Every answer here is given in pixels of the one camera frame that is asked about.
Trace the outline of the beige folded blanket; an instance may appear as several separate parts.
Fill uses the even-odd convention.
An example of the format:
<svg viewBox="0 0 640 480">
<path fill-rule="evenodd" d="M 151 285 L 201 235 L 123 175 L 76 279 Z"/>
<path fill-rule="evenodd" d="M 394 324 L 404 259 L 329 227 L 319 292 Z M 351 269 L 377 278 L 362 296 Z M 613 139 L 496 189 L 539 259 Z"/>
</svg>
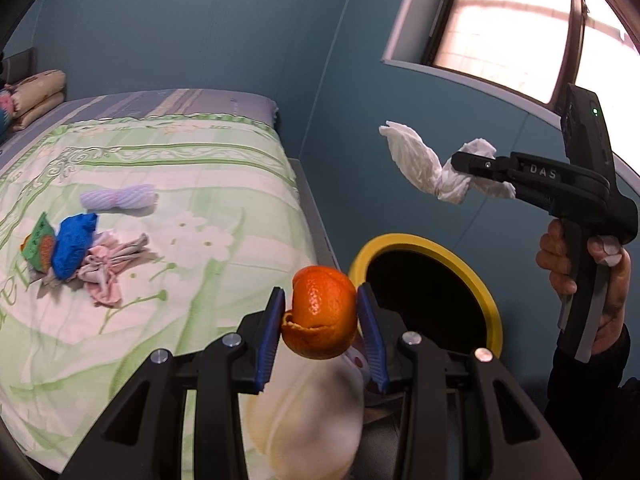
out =
<svg viewBox="0 0 640 480">
<path fill-rule="evenodd" d="M 14 104 L 11 131 L 26 129 L 38 118 L 65 100 L 66 75 L 62 70 L 46 70 L 10 87 Z"/>
</svg>

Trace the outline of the window with brown frame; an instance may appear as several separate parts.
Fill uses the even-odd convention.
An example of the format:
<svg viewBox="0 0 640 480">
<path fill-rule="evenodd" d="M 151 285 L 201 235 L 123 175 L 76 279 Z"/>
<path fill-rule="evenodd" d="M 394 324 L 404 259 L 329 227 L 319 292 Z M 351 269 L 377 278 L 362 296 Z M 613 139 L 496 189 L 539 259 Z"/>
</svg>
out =
<svg viewBox="0 0 640 480">
<path fill-rule="evenodd" d="M 442 0 L 422 62 L 560 110 L 567 84 L 604 107 L 613 151 L 639 159 L 639 51 L 605 0 Z"/>
</svg>

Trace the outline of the green snack packet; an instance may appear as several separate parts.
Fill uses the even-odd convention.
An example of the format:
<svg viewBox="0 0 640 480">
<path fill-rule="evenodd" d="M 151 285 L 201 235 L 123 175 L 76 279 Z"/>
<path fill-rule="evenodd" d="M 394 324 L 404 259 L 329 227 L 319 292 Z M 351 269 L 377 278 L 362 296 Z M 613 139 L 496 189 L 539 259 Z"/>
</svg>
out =
<svg viewBox="0 0 640 480">
<path fill-rule="evenodd" d="M 43 212 L 36 221 L 32 232 L 21 244 L 21 253 L 35 271 L 47 274 L 51 267 L 55 242 L 55 230 L 51 226 L 47 214 Z"/>
</svg>

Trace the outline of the bed with striped sheet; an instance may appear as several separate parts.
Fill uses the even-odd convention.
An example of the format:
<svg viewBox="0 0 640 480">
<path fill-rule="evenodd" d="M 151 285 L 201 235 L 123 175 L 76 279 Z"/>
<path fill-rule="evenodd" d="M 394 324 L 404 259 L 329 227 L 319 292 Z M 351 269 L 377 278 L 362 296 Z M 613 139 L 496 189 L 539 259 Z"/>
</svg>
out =
<svg viewBox="0 0 640 480">
<path fill-rule="evenodd" d="M 213 89 L 135 91 L 66 101 L 1 144 L 1 170 L 6 171 L 35 140 L 60 125 L 96 118 L 166 114 L 230 113 L 277 128 L 279 107 L 258 94 Z"/>
</svg>

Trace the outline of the yellow rimmed trash bin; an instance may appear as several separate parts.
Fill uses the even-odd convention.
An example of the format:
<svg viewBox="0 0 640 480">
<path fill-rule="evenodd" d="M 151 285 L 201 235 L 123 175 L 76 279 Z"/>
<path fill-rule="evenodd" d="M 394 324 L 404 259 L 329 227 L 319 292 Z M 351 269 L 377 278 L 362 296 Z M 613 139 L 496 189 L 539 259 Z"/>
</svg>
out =
<svg viewBox="0 0 640 480">
<path fill-rule="evenodd" d="M 407 233 L 379 235 L 360 249 L 349 268 L 354 285 L 371 286 L 378 305 L 400 315 L 408 330 L 440 348 L 500 356 L 503 327 L 493 296 L 454 252 Z"/>
</svg>

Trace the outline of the pink white crumpled cloth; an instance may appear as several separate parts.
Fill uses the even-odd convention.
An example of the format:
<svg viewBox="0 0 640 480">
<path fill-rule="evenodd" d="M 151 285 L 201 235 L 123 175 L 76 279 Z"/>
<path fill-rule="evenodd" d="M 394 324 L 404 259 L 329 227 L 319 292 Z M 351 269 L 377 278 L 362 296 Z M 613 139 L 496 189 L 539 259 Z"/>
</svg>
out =
<svg viewBox="0 0 640 480">
<path fill-rule="evenodd" d="M 66 281 L 58 280 L 51 267 L 43 274 L 41 284 L 55 288 L 65 282 L 79 280 L 96 306 L 120 308 L 122 291 L 118 277 L 122 272 L 152 257 L 149 235 L 140 234 L 134 240 L 120 242 L 111 232 L 103 232 L 93 241 L 74 275 Z"/>
</svg>

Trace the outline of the white tissue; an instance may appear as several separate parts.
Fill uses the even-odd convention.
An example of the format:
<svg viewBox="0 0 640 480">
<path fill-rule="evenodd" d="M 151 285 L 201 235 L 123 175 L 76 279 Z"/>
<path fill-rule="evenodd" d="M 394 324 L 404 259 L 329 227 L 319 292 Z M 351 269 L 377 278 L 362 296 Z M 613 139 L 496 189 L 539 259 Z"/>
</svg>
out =
<svg viewBox="0 0 640 480">
<path fill-rule="evenodd" d="M 515 198 L 515 188 L 511 183 L 462 174 L 454 170 L 451 159 L 441 162 L 419 133 L 409 126 L 388 120 L 378 127 L 378 132 L 386 139 L 390 157 L 402 175 L 415 188 L 441 202 L 460 205 L 471 190 L 502 200 Z"/>
</svg>

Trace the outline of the green floral quilt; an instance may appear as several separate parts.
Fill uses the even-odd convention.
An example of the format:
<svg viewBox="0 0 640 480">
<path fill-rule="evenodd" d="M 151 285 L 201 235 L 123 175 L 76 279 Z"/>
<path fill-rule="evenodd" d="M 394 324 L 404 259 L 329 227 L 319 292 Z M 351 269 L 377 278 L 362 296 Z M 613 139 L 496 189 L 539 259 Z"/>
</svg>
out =
<svg viewBox="0 0 640 480">
<path fill-rule="evenodd" d="M 80 214 L 96 188 L 149 184 L 143 214 L 102 212 L 149 255 L 109 308 L 83 284 L 33 281 L 37 220 Z M 316 260 L 294 171 L 270 125 L 230 114 L 93 119 L 43 133 L 1 173 L 1 416 L 32 460 L 61 471 L 146 356 L 204 348 Z"/>
</svg>

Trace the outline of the blue floral folded blanket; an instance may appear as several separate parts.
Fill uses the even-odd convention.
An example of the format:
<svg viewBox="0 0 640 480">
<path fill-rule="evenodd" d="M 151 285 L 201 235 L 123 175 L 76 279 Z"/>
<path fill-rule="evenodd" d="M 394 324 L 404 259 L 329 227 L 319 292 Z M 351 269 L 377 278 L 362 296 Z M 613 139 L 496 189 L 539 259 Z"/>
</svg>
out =
<svg viewBox="0 0 640 480">
<path fill-rule="evenodd" d="M 9 90 L 0 91 L 0 141 L 8 135 L 9 126 L 13 120 L 14 102 Z"/>
</svg>

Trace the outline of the orange peel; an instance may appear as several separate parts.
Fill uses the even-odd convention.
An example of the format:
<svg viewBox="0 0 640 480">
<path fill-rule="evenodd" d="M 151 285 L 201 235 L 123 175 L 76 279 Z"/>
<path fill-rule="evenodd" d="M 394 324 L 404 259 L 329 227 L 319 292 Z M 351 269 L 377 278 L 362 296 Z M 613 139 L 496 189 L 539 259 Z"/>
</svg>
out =
<svg viewBox="0 0 640 480">
<path fill-rule="evenodd" d="M 357 292 L 347 275 L 327 266 L 306 266 L 292 279 L 292 306 L 282 318 L 282 338 L 294 353 L 328 360 L 356 338 Z"/>
</svg>

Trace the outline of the blue plastic glove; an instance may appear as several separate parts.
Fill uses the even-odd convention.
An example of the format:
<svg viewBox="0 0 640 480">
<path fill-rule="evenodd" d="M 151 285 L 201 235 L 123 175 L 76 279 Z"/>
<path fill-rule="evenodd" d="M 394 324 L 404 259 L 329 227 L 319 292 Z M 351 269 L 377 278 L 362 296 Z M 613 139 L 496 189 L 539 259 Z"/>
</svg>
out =
<svg viewBox="0 0 640 480">
<path fill-rule="evenodd" d="M 98 215 L 94 212 L 75 214 L 61 222 L 51 260 L 58 280 L 68 280 L 80 267 L 93 243 L 97 224 Z"/>
</svg>

